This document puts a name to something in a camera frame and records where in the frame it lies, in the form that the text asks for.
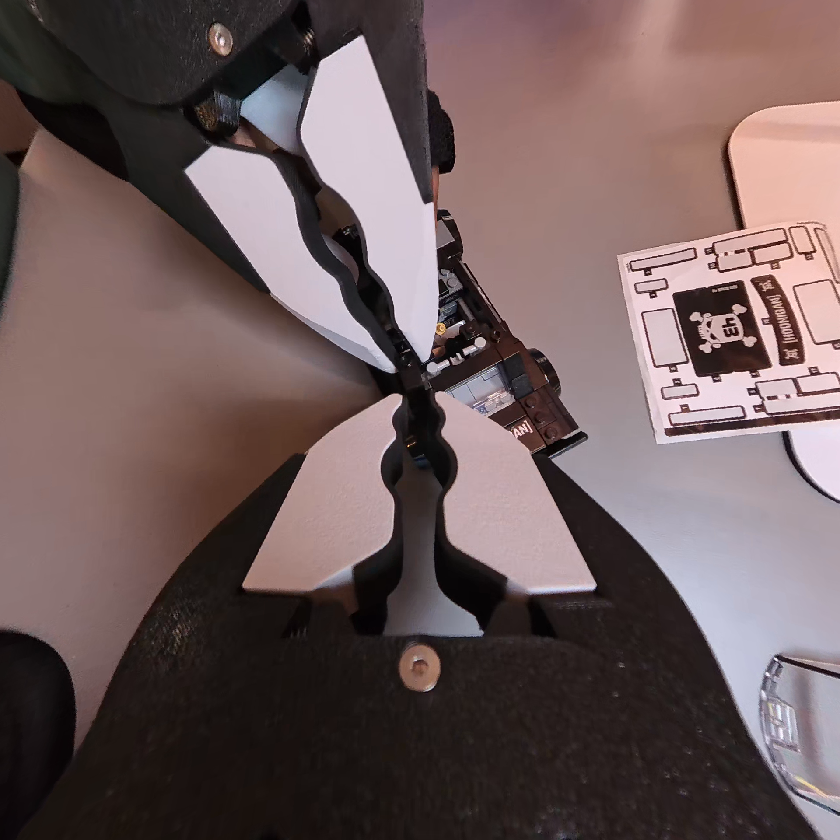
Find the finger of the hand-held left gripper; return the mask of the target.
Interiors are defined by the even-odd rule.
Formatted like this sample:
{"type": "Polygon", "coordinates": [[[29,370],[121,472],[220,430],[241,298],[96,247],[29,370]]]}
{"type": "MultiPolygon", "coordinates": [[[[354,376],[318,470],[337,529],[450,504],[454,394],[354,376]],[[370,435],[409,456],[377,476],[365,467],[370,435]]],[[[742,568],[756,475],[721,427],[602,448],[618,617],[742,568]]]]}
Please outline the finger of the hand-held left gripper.
{"type": "Polygon", "coordinates": [[[347,353],[396,371],[393,350],[371,335],[379,328],[350,269],[322,236],[316,205],[289,161],[212,145],[185,175],[276,301],[347,353]]]}
{"type": "Polygon", "coordinates": [[[320,182],[356,217],[366,264],[390,294],[396,327],[425,361],[438,322],[434,205],[417,187],[363,36],[320,60],[300,140],[320,182]]]}

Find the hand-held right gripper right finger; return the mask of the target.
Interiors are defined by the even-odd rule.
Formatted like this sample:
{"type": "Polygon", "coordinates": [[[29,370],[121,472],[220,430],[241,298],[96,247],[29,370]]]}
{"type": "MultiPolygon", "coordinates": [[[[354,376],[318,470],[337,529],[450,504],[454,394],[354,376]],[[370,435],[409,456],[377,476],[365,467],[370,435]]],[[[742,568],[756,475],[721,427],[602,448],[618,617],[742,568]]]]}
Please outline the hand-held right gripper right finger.
{"type": "Polygon", "coordinates": [[[596,582],[544,478],[553,469],[503,427],[436,394],[434,567],[482,631],[500,604],[589,596],[596,582]]]}

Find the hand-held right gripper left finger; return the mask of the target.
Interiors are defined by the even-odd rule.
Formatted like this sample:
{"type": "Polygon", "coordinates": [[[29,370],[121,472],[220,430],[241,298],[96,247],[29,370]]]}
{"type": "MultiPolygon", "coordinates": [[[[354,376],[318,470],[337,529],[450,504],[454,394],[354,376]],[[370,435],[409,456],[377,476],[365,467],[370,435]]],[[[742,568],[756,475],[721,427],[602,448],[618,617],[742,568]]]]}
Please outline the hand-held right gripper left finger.
{"type": "Polygon", "coordinates": [[[397,438],[389,395],[325,434],[305,454],[244,580],[257,593],[311,595],[362,606],[358,567],[382,551],[395,531],[395,501],[382,475],[397,438]]]}

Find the black lego car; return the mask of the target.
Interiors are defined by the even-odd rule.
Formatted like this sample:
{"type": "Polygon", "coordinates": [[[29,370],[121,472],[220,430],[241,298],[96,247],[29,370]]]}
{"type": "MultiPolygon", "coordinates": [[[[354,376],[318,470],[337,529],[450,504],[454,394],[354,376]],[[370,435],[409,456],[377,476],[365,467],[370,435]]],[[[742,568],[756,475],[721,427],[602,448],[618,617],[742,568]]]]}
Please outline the black lego car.
{"type": "Polygon", "coordinates": [[[560,399],[548,358],[509,329],[464,260],[455,219],[437,212],[438,313],[419,370],[446,393],[504,427],[532,454],[554,457],[587,439],[560,399]]]}

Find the clear lego windshield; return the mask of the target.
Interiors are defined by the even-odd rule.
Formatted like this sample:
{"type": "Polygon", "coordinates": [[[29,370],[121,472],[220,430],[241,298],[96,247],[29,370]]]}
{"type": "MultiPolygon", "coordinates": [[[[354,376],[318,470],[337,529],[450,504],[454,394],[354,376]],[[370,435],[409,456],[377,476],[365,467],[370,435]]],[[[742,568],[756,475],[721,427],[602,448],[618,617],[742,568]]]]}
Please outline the clear lego windshield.
{"type": "Polygon", "coordinates": [[[759,722],[790,793],[839,814],[838,665],[777,654],[764,671],[759,722]]]}

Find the sticker sheet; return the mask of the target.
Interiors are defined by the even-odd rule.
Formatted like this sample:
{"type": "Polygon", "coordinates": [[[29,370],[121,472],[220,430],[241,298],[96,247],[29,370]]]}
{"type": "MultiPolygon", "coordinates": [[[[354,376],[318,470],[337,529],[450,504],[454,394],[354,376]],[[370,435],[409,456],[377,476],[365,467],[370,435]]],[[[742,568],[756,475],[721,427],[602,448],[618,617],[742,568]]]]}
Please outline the sticker sheet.
{"type": "Polygon", "coordinates": [[[794,221],[617,257],[656,443],[839,418],[838,262],[794,221]]]}

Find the white booklet stand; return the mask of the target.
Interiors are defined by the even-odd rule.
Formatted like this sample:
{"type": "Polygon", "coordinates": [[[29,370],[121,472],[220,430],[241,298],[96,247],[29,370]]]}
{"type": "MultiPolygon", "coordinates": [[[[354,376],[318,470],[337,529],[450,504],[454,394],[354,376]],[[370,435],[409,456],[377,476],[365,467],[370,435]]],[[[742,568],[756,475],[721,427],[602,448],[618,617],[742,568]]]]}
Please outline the white booklet stand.
{"type": "MultiPolygon", "coordinates": [[[[838,101],[751,114],[732,132],[728,153],[743,225],[823,223],[831,241],[825,250],[838,287],[838,101]]],[[[838,502],[838,420],[790,422],[784,445],[805,481],[838,502]]]]}

